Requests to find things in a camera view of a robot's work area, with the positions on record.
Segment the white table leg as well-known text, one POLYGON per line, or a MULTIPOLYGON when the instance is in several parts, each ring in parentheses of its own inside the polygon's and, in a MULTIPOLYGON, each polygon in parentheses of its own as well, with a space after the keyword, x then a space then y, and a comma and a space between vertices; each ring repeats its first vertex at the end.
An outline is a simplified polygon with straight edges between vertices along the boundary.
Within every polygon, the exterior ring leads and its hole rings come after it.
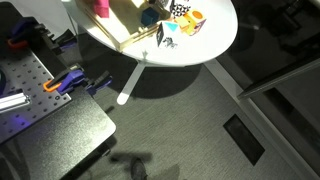
POLYGON ((117 98, 117 103, 119 105, 124 105, 128 101, 144 69, 145 69, 145 65, 143 63, 138 63, 136 65, 128 81, 126 82, 124 88, 122 89, 122 91, 120 92, 117 98))

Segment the perforated metal breadboard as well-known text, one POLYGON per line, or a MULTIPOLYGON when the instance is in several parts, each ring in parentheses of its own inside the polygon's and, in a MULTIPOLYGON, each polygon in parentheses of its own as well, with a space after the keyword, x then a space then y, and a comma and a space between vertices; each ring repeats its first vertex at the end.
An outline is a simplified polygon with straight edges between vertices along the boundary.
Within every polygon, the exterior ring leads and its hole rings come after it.
POLYGON ((22 93, 28 105, 0 114, 0 143, 4 143, 71 101, 68 94, 46 92, 53 75, 30 50, 2 50, 0 68, 6 76, 4 95, 22 93))

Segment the blue orange clamp near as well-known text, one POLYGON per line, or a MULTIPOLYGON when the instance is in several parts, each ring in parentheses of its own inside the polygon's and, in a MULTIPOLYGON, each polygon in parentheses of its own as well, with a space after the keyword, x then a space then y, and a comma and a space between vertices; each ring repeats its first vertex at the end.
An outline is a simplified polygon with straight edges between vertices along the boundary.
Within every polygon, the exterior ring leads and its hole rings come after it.
POLYGON ((57 91, 60 95, 73 91, 78 86, 83 86, 90 94, 95 95, 98 90, 107 87, 113 80, 112 75, 105 71, 98 78, 91 79, 79 64, 58 73, 52 80, 48 80, 43 84, 46 92, 57 91))

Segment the dark floor vent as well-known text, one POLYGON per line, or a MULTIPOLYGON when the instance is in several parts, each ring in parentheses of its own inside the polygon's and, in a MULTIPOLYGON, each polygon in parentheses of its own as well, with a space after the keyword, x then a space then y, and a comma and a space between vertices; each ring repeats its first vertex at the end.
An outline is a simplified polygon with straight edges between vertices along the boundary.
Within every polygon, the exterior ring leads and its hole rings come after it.
POLYGON ((265 152, 265 149, 260 142, 236 114, 234 114, 223 127, 244 153, 249 162, 255 166, 265 152))

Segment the magenta foam cube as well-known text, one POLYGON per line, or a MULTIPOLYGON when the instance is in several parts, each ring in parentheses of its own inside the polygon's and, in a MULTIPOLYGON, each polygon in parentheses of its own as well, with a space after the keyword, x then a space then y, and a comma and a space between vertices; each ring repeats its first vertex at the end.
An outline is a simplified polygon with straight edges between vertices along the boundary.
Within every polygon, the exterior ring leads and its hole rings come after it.
POLYGON ((95 0, 94 12, 101 18, 109 17, 109 0, 95 0))

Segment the blue orange clamp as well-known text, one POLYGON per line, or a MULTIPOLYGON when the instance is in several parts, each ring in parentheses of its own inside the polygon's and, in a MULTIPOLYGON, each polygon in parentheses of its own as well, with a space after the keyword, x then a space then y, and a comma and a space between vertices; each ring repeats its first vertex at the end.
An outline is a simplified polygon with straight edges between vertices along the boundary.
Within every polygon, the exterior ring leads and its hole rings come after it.
POLYGON ((11 48, 24 48, 43 41, 55 53, 61 53, 64 49, 77 43, 75 35, 67 29, 62 35, 54 39, 54 35, 44 24, 39 23, 34 17, 22 17, 11 29, 11 35, 7 44, 11 48))
POLYGON ((46 92, 57 91, 60 95, 73 91, 78 86, 83 86, 90 94, 95 95, 98 90, 107 87, 113 80, 112 75, 105 71, 98 78, 91 79, 79 64, 58 73, 52 80, 48 80, 43 84, 46 92))

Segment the black table top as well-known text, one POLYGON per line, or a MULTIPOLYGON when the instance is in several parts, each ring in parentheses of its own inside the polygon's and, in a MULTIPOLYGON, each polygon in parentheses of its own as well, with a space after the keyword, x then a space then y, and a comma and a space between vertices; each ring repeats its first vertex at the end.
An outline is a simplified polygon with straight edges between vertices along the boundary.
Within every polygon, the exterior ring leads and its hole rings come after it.
POLYGON ((61 180, 104 146, 116 125, 83 91, 0 147, 0 180, 61 180))

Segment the silver aluminium rail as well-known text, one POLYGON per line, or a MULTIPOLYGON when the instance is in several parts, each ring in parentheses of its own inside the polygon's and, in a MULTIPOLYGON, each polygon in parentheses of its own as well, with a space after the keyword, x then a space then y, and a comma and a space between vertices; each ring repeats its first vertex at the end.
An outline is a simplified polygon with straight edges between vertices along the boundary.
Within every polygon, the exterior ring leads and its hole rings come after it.
POLYGON ((0 98, 0 113, 24 107, 31 103, 31 99, 24 93, 13 94, 0 98))

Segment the blue foam cube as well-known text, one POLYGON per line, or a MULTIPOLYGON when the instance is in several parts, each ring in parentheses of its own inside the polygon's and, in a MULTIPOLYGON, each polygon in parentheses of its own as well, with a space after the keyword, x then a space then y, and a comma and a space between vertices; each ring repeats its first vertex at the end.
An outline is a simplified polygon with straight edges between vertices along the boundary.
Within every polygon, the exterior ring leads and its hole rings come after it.
POLYGON ((144 26, 155 24, 158 21, 159 13, 151 7, 148 7, 142 12, 141 23, 144 26))

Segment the orange patterned foam cube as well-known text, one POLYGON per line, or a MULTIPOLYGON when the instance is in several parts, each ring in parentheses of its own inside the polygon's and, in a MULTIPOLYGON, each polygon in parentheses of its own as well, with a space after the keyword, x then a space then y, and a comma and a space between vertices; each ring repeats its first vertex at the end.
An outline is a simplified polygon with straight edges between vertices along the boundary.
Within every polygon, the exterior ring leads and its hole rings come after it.
POLYGON ((184 17, 189 22, 188 29, 186 30, 186 33, 189 36, 193 36, 194 34, 198 33, 206 22, 205 16, 200 11, 195 9, 186 12, 184 17))

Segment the wooden tray box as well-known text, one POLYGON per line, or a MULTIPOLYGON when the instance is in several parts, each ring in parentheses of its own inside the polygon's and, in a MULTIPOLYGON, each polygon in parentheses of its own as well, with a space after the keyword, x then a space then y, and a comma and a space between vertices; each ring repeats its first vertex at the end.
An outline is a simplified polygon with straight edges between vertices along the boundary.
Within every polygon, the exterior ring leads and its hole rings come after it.
POLYGON ((110 39, 115 48, 122 51, 125 47, 149 37, 157 32, 161 21, 171 17, 160 0, 150 4, 150 0, 109 0, 109 17, 102 18, 95 11, 96 0, 75 0, 89 19, 110 39), (149 17, 145 10, 151 8, 159 14, 150 24, 142 23, 142 17, 149 17))

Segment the blue orange clamp far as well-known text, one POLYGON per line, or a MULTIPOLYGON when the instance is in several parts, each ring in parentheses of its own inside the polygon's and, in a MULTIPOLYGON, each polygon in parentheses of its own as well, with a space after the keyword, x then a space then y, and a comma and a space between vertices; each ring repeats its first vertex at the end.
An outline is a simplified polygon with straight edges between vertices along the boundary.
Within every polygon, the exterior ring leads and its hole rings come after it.
POLYGON ((11 29, 11 35, 7 44, 11 48, 24 48, 43 41, 55 53, 61 53, 64 49, 77 43, 75 35, 67 29, 62 35, 54 39, 54 35, 44 24, 39 23, 34 17, 22 17, 11 29))

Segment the dark shoe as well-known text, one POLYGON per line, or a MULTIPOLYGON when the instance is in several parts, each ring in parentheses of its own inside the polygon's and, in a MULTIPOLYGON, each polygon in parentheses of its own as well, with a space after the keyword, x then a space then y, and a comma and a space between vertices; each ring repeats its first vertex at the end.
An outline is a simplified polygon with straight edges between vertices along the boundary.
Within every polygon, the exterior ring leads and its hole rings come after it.
POLYGON ((132 180, 147 180, 148 177, 145 166, 139 158, 132 161, 130 173, 132 180))

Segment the yellow foam cube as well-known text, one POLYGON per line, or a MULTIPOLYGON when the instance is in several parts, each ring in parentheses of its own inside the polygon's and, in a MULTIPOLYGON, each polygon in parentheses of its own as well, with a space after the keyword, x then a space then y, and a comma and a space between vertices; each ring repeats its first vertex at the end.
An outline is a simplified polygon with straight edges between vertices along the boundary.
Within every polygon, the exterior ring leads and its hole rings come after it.
POLYGON ((182 32, 185 32, 190 25, 190 22, 184 16, 176 17, 175 22, 179 25, 182 32))

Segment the white foam cube teal triangle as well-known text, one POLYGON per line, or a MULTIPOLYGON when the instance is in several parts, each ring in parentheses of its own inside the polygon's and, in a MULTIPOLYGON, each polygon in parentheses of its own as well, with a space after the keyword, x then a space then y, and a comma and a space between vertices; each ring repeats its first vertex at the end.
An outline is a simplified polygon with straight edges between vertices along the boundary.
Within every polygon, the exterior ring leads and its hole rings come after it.
POLYGON ((175 49, 177 44, 179 25, 170 21, 162 21, 159 25, 156 39, 159 48, 175 49))

